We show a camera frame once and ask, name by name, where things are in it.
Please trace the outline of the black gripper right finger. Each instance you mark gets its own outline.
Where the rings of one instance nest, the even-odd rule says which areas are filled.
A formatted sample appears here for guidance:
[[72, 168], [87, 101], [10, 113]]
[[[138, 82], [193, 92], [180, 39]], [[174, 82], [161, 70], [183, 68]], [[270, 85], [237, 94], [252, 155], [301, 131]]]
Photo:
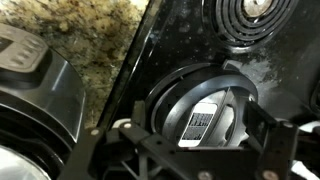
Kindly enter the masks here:
[[265, 149], [268, 146], [272, 130], [278, 122], [255, 101], [247, 101], [244, 107], [243, 122], [248, 143], [255, 149]]

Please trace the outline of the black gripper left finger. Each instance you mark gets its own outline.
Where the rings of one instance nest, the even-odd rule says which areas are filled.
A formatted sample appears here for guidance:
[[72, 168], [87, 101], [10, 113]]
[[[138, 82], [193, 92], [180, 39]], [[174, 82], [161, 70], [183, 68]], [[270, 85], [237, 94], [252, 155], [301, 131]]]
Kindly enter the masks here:
[[141, 127], [145, 126], [146, 112], [145, 102], [143, 100], [136, 101], [134, 103], [131, 120]]

